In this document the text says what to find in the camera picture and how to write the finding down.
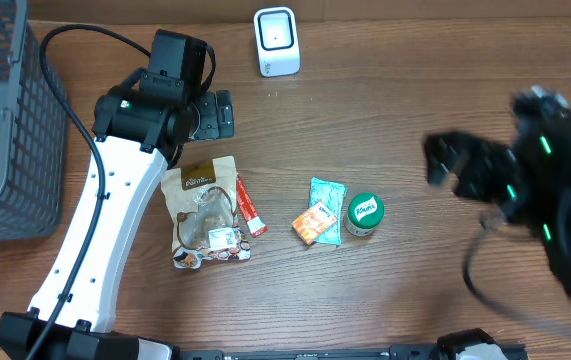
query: brown label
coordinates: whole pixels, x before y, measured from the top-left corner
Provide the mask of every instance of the brown label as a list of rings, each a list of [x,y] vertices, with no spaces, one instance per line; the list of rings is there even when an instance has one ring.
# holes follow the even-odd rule
[[[181,169],[181,184],[183,185],[183,190],[189,190],[215,182],[216,173],[214,172],[214,162],[211,160],[186,166]]]

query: snack bag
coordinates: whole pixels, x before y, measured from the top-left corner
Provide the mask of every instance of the snack bag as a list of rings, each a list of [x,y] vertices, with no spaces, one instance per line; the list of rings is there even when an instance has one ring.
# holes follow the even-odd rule
[[[249,243],[236,221],[236,176],[232,156],[165,173],[161,190],[174,222],[177,268],[198,269],[203,260],[249,259]]]

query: orange package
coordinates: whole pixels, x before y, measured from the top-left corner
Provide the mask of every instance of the orange package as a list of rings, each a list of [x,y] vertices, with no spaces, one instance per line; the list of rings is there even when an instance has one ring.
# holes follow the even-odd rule
[[[325,204],[319,201],[296,218],[292,226],[305,244],[311,245],[320,234],[324,233],[335,222],[336,216]]]

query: green lid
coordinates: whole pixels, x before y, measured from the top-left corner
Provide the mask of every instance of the green lid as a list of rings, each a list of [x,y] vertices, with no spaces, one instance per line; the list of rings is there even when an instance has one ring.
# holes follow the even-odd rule
[[[362,193],[354,197],[347,208],[347,217],[361,229],[372,229],[381,223],[385,215],[383,201],[372,194]]]

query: plastic crate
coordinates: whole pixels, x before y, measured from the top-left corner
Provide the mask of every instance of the plastic crate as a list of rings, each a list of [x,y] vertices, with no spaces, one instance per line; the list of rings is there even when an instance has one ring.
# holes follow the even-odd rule
[[[49,235],[61,218],[67,117],[38,47],[26,1],[0,1],[0,240]]]

